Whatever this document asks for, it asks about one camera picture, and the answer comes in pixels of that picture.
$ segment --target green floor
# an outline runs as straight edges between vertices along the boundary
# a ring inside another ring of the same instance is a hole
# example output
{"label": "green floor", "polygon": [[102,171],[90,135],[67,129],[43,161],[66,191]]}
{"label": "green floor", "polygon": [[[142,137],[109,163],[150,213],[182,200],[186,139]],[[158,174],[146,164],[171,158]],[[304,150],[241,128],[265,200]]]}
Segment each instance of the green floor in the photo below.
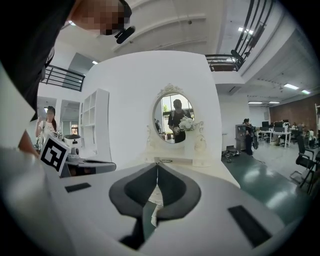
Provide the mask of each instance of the green floor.
{"label": "green floor", "polygon": [[311,201],[301,189],[264,163],[243,153],[224,165],[239,183],[241,189],[276,213],[289,224],[303,216]]}

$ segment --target black railing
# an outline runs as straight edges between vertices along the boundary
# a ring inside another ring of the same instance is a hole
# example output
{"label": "black railing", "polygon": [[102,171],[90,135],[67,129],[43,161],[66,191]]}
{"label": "black railing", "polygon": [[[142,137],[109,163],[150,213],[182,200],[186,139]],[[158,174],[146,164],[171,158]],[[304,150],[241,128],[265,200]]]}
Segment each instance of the black railing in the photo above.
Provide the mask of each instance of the black railing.
{"label": "black railing", "polygon": [[205,55],[211,71],[238,71],[239,63],[230,54],[207,54]]}
{"label": "black railing", "polygon": [[274,2],[275,0],[250,0],[249,10],[246,15],[243,30],[235,49],[231,51],[231,54],[238,60],[240,67],[250,55],[252,48],[256,46],[264,32]]}
{"label": "black railing", "polygon": [[58,66],[48,65],[42,83],[81,92],[85,75]]}
{"label": "black railing", "polygon": [[241,35],[231,54],[205,55],[211,71],[238,71],[241,68],[264,32],[274,2],[250,0]]}

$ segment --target floor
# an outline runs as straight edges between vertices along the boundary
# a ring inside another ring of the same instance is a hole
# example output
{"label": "floor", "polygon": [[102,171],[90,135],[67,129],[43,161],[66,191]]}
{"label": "floor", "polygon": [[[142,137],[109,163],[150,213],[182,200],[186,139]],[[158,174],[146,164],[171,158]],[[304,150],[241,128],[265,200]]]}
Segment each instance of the floor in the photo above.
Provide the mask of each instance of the floor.
{"label": "floor", "polygon": [[[285,149],[260,141],[253,157],[243,152],[232,157],[232,162],[227,162],[226,159],[222,159],[222,162],[243,191],[266,205],[288,225],[303,216],[311,202],[310,196],[289,177],[293,171],[304,171],[303,167],[296,165],[298,153],[298,144],[291,143],[290,147]],[[154,203],[148,202],[143,209],[145,239],[155,230],[151,224],[155,207]]]}
{"label": "floor", "polygon": [[[316,157],[319,149],[312,149],[314,151],[314,157]],[[296,159],[299,154],[298,144],[290,143],[290,147],[284,148],[283,146],[270,145],[265,141],[259,141],[259,147],[254,151],[253,157],[259,161],[265,162],[265,164],[272,170],[280,173],[288,180],[290,174],[294,171],[303,172],[304,167],[296,165]],[[306,151],[306,155],[312,157],[312,153]]]}
{"label": "floor", "polygon": [[[260,146],[254,153],[254,157],[258,155],[259,150]],[[311,198],[296,184],[281,175],[280,169],[276,169],[279,172],[275,171],[272,167],[245,153],[233,157],[231,163],[224,159],[222,162],[240,184],[241,189],[276,213],[285,225],[306,213]]]}

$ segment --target mirror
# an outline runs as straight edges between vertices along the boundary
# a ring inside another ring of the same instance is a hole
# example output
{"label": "mirror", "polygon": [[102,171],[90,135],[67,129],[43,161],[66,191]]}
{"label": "mirror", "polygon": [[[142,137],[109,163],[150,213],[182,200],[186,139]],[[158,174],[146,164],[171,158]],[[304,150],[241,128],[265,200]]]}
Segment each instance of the mirror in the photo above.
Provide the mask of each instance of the mirror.
{"label": "mirror", "polygon": [[194,110],[189,100],[181,94],[167,94],[159,100],[154,109],[154,128],[159,136],[168,143],[180,143],[186,139],[182,129],[183,118],[194,120]]}
{"label": "mirror", "polygon": [[60,112],[60,127],[63,136],[79,134],[80,102],[62,100]]}

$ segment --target computer monitor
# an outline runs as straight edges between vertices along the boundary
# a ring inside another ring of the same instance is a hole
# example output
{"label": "computer monitor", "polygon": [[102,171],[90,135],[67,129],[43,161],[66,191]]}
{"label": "computer monitor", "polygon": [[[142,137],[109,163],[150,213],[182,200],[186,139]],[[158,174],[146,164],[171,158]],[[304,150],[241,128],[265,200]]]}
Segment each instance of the computer monitor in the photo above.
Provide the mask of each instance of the computer monitor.
{"label": "computer monitor", "polygon": [[274,122],[274,127],[283,127],[284,126],[284,122],[280,121],[280,122]]}
{"label": "computer monitor", "polygon": [[268,121],[262,122],[262,127],[269,127],[269,122]]}

